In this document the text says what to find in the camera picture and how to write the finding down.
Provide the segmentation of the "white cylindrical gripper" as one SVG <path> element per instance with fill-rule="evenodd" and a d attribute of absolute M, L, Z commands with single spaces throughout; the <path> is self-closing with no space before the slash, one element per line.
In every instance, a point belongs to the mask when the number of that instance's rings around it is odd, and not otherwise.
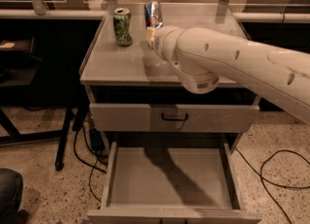
<path fill-rule="evenodd" d="M 183 32 L 183 28 L 175 26 L 165 26 L 159 29 L 147 27 L 146 41 L 148 47 L 153 49 L 160 58 L 172 62 L 176 40 Z"/>

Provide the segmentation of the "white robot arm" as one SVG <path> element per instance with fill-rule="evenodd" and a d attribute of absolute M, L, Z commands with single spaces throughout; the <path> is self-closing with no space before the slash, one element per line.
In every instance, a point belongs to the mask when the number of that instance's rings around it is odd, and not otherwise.
<path fill-rule="evenodd" d="M 223 76 L 310 123 L 310 54 L 206 28 L 149 27 L 146 40 L 188 91 L 208 93 Z"/>

